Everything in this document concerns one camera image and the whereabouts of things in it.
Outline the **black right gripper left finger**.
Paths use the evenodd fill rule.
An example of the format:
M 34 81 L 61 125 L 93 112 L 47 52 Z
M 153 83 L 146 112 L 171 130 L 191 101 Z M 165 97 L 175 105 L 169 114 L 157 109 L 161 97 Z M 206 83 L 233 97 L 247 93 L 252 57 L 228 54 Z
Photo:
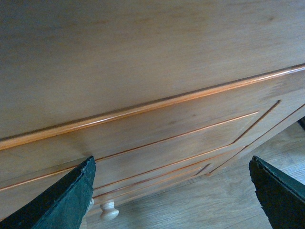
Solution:
M 93 195 L 96 164 L 88 157 L 0 222 L 2 229 L 78 229 Z

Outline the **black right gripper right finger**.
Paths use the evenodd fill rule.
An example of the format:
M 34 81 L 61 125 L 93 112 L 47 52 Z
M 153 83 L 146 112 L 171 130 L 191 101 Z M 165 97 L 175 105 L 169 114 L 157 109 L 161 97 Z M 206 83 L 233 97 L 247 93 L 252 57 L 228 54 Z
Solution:
M 305 227 L 305 186 L 296 179 L 253 156 L 249 171 L 256 196 L 274 229 Z

